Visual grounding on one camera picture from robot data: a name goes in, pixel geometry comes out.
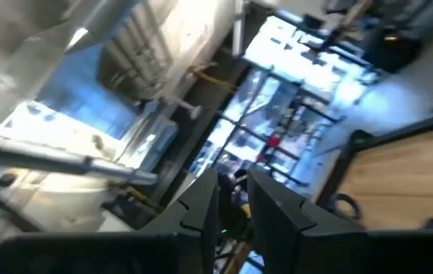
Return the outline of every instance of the metal frame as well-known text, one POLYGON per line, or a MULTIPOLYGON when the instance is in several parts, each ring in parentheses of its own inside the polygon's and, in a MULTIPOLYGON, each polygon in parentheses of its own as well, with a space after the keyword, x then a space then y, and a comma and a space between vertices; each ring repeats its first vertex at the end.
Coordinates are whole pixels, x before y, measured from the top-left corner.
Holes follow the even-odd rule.
POLYGON ((328 176, 320 195, 316 199, 316 204, 325 209, 328 207, 330 197, 334 195, 341 186, 346 171, 353 162, 356 154, 360 151, 376 148, 381 145, 386 145, 387 143, 407 139, 430 131, 433 131, 433 117, 377 137, 373 137, 361 130, 353 132, 347 143, 342 147, 342 151, 336 160, 335 166, 328 176))

